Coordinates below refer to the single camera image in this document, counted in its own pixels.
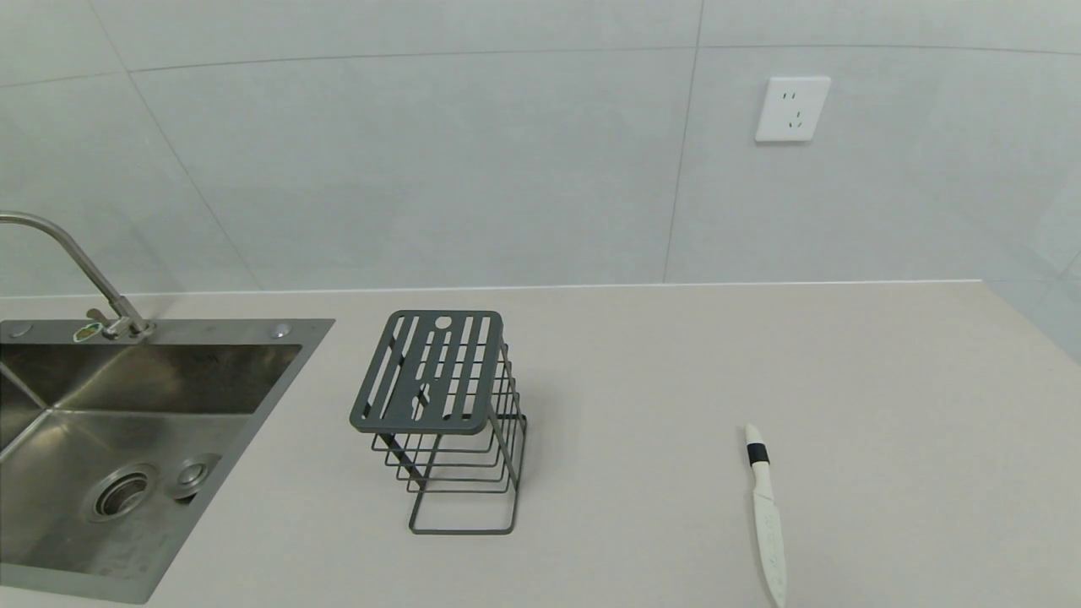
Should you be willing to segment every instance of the white wall socket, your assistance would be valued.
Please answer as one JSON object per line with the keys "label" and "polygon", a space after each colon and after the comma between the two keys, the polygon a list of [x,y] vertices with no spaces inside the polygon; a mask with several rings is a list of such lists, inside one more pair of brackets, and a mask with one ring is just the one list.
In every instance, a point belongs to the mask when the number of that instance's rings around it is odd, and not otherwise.
{"label": "white wall socket", "polygon": [[827,76],[774,76],[765,89],[756,142],[810,142],[829,93]]}

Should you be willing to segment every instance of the knife holder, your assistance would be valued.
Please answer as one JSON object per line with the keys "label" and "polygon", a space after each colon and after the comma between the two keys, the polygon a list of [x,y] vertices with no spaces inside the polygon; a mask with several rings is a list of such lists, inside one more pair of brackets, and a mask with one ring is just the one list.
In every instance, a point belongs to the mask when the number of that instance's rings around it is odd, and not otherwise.
{"label": "knife holder", "polygon": [[349,421],[416,494],[413,533],[513,530],[528,421],[507,352],[494,312],[387,320]]}

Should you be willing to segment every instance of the black band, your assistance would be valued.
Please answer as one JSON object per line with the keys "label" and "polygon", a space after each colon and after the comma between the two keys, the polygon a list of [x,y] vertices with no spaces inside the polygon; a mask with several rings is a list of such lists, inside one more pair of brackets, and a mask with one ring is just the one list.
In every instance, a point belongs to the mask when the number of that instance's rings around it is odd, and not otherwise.
{"label": "black band", "polygon": [[747,458],[751,464],[770,462],[770,454],[765,453],[765,444],[747,444]]}

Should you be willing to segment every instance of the sink basin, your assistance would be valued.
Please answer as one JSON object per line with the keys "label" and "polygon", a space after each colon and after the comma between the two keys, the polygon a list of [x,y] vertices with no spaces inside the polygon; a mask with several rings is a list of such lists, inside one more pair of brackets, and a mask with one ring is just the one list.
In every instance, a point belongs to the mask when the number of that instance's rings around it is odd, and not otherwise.
{"label": "sink basin", "polygon": [[145,603],[332,323],[0,323],[0,583]]}

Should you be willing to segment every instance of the white ceramic knife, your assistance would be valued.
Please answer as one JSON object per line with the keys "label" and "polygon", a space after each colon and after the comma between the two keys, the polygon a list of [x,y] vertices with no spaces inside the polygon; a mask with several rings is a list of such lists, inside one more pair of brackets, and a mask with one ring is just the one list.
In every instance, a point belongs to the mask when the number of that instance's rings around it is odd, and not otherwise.
{"label": "white ceramic knife", "polygon": [[755,529],[758,532],[758,553],[762,573],[770,586],[770,595],[777,608],[785,608],[788,572],[785,569],[785,542],[780,537],[780,513],[773,502],[773,484],[770,481],[770,457],[765,452],[762,435],[755,425],[747,425],[747,457],[755,472]]}

